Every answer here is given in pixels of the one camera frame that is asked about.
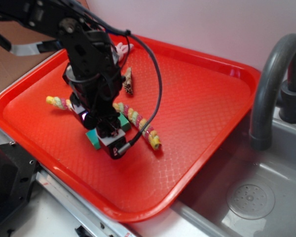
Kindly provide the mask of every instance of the gray faucet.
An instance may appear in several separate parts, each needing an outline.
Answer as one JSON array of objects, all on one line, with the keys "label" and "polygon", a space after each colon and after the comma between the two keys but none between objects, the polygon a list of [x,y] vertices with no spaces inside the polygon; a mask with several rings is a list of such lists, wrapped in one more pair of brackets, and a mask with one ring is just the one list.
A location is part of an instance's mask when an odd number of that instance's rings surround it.
[{"label": "gray faucet", "polygon": [[[283,81],[286,72],[287,80]],[[263,68],[249,131],[250,144],[256,150],[271,146],[276,102],[281,107],[280,118],[296,123],[296,34],[286,35],[277,42]]]}]

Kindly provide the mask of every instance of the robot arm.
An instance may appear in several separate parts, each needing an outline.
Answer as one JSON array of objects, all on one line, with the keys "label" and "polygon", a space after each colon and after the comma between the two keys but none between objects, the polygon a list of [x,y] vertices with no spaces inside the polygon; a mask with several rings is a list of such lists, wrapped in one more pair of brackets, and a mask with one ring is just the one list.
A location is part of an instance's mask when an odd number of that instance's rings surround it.
[{"label": "robot arm", "polygon": [[[106,24],[75,0],[0,0],[0,21],[7,20],[17,21],[26,28],[55,38],[26,46],[11,45],[0,35],[0,46],[7,51],[26,55],[61,48],[67,50],[70,63],[63,78],[73,90],[70,100],[74,114],[85,128],[96,128],[100,138],[108,138],[105,150],[113,159],[120,158],[140,138],[160,106],[161,74],[149,47],[129,30],[121,31]],[[137,41],[149,54],[158,76],[156,108],[129,142],[122,135],[119,113],[112,106],[125,78],[120,73],[118,54],[107,32],[124,36],[127,41],[127,37]]]}]

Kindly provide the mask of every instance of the teal block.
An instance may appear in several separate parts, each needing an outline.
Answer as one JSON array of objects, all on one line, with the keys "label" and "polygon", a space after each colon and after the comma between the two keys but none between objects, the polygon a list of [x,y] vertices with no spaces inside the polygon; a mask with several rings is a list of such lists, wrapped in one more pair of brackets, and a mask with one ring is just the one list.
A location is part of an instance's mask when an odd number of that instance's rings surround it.
[{"label": "teal block", "polygon": [[98,134],[95,129],[88,131],[85,135],[87,135],[87,137],[89,138],[90,142],[95,147],[95,149],[98,150],[101,148]]},{"label": "teal block", "polygon": [[129,129],[132,128],[132,126],[130,125],[130,122],[128,121],[128,119],[124,116],[124,114],[120,113],[119,117],[118,117],[119,121],[120,121],[120,125],[122,127],[122,130],[124,132],[128,131]]},{"label": "teal block", "polygon": [[[120,121],[122,130],[124,132],[126,132],[132,128],[130,122],[127,120],[127,118],[125,118],[125,116],[122,113],[120,113],[118,119]],[[98,138],[98,133],[97,133],[96,129],[92,129],[92,130],[88,131],[85,135],[87,135],[88,139],[90,140],[92,145],[95,147],[95,149],[98,150],[101,148],[100,141]]]}]

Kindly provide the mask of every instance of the gray sink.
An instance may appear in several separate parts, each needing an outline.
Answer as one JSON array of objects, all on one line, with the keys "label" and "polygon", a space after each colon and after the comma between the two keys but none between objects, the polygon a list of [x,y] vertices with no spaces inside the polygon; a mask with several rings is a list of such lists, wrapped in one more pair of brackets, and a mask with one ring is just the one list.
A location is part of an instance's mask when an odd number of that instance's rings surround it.
[{"label": "gray sink", "polygon": [[223,233],[296,237],[296,126],[273,120],[273,144],[249,145],[249,117],[230,134],[178,200]]}]

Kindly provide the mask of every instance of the tray rim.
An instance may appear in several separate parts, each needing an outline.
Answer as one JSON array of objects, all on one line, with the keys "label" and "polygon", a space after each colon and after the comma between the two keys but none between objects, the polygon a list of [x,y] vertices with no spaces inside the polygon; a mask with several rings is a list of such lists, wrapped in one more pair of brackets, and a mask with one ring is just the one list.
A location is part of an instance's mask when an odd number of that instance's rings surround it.
[{"label": "tray rim", "polygon": [[[227,123],[225,128],[219,133],[219,137],[227,137],[235,126],[240,122],[240,120],[247,114],[247,112],[251,109],[251,106],[254,101],[255,90],[258,85],[260,72],[253,67],[244,65],[242,63],[234,62],[232,60],[223,59],[217,56],[209,55],[202,52],[197,52],[192,49],[186,49],[180,46],[171,45],[164,42],[159,42],[153,39],[148,39],[144,37],[140,37],[143,41],[145,41],[152,50],[170,50],[171,53],[176,55],[180,55],[180,59],[183,60],[183,57],[190,57],[191,60],[195,60],[197,62],[203,61],[208,64],[216,63],[220,66],[218,72],[226,74],[228,76],[233,76],[235,78],[239,78],[244,80],[246,84],[251,89],[251,95],[245,104],[235,116]],[[60,51],[52,55],[49,59],[45,60],[42,64],[38,65],[29,73],[25,74],[22,78],[20,78],[17,82],[7,88],[2,94],[0,94],[0,128],[6,132],[11,138],[17,138],[16,142],[20,143],[23,147],[25,147],[34,157],[37,156],[47,156],[50,155],[41,149],[39,146],[36,145],[35,148],[32,148],[33,144],[30,144],[28,139],[23,136],[22,134],[18,133],[12,126],[8,124],[7,121],[3,120],[2,114],[5,109],[5,106],[13,100],[16,96],[19,95],[19,91],[25,91],[28,87],[39,80],[39,76],[43,76],[47,74],[48,69],[55,68],[55,65],[58,66],[59,63],[64,62],[67,59],[67,54],[65,50]],[[235,75],[230,75],[232,70],[236,71]],[[175,198],[179,195],[179,193],[184,189],[187,185],[188,181],[193,178],[193,176],[202,168],[202,166],[210,159],[210,156],[215,152],[218,146],[224,141],[224,139],[217,139],[215,138],[213,142],[210,144],[209,147],[205,149],[205,151],[195,160],[195,163],[191,166],[191,168],[181,177],[181,179],[177,182],[177,184],[170,190],[170,192],[166,195],[166,197],[154,207],[150,207],[148,210],[139,211],[139,212],[125,212],[111,202],[109,202],[105,197],[103,197],[100,193],[93,190],[90,192],[90,189],[87,185],[82,185],[83,182],[77,179],[74,179],[72,176],[69,175],[70,171],[66,170],[66,172],[62,169],[56,168],[59,164],[51,159],[52,162],[49,166],[44,166],[47,170],[51,171],[54,175],[56,175],[60,180],[62,180],[65,184],[67,184],[70,188],[72,188],[75,192],[81,195],[83,198],[89,201],[88,197],[93,194],[97,193],[97,196],[93,196],[91,202],[92,205],[96,206],[102,212],[104,212],[109,217],[123,223],[131,223],[131,222],[138,222],[143,221],[148,218],[153,217],[154,215],[158,214],[160,211],[164,210],[165,208],[169,207],[172,202],[174,202]],[[206,160],[201,159],[201,157],[206,156],[208,157]]]}]

